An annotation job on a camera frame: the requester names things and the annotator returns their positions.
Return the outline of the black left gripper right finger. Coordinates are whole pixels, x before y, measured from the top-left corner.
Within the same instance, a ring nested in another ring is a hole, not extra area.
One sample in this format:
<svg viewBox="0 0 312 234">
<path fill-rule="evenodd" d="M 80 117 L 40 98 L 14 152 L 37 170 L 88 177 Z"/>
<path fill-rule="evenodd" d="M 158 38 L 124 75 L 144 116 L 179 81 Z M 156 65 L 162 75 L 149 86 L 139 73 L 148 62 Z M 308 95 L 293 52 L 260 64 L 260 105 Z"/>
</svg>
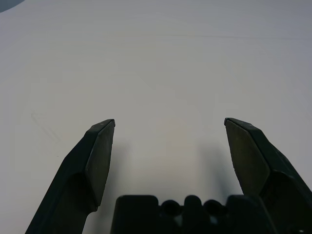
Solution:
<svg viewBox="0 0 312 234">
<path fill-rule="evenodd" d="M 243 194 L 261 199 L 280 234 L 312 232 L 312 192 L 289 160 L 248 122 L 224 120 Z"/>
</svg>

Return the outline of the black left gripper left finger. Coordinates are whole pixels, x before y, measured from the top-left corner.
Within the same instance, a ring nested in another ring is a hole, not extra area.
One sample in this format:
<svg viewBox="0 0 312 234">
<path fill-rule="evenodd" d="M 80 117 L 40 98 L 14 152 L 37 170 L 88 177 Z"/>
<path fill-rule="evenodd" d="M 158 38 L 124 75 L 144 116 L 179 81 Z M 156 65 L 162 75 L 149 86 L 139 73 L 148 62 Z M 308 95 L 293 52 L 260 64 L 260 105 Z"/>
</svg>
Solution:
<svg viewBox="0 0 312 234">
<path fill-rule="evenodd" d="M 93 125 L 61 163 L 28 234 L 80 234 L 98 210 L 110 169 L 114 119 Z"/>
</svg>

